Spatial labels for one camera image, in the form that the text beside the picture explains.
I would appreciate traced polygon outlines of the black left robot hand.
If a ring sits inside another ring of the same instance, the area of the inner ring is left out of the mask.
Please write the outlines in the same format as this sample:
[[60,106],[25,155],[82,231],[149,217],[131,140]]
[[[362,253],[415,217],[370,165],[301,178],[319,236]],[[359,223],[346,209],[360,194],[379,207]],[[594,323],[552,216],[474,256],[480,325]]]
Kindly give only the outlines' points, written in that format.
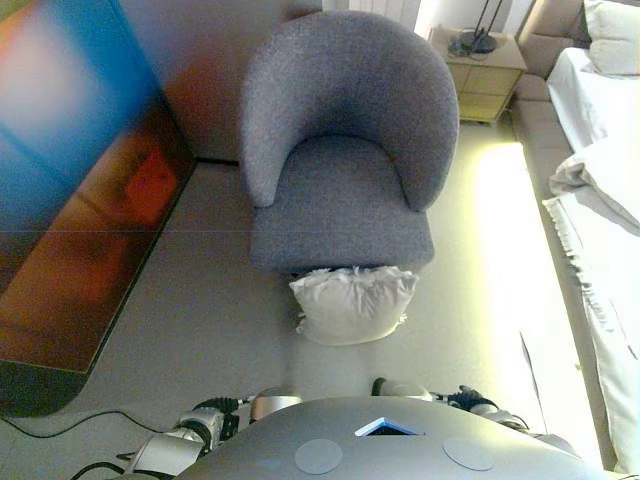
[[250,405],[252,400],[253,398],[251,396],[243,398],[215,397],[200,402],[194,407],[194,409],[216,411],[223,414],[233,414],[239,408],[245,405]]

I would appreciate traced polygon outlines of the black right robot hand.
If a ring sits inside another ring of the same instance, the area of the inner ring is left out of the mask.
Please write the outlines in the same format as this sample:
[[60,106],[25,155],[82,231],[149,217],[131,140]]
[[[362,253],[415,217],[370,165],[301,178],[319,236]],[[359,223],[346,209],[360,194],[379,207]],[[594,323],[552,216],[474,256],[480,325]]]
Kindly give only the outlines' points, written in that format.
[[498,409],[498,406],[488,398],[485,398],[477,390],[465,385],[459,386],[457,393],[449,394],[446,403],[449,406],[471,412],[476,406],[487,405]]

